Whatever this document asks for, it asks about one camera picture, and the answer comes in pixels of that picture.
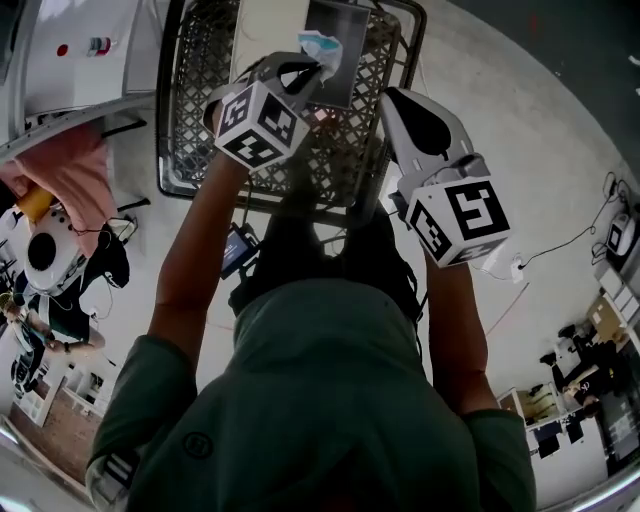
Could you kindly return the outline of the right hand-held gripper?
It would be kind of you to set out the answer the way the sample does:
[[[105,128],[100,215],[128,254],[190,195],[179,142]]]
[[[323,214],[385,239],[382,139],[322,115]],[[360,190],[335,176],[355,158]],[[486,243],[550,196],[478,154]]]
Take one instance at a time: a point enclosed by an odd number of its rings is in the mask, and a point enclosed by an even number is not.
[[[397,87],[381,94],[380,112],[401,173],[391,198],[435,264],[467,263],[503,244],[511,223],[460,119],[436,101]]]

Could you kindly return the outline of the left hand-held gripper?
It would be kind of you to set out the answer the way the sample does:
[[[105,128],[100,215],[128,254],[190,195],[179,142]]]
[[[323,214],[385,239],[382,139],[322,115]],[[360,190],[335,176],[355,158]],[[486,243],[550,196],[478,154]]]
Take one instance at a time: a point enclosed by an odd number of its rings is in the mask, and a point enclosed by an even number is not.
[[[220,151],[251,171],[293,156],[310,126],[301,117],[323,66],[295,52],[274,52],[208,98],[202,123]]]

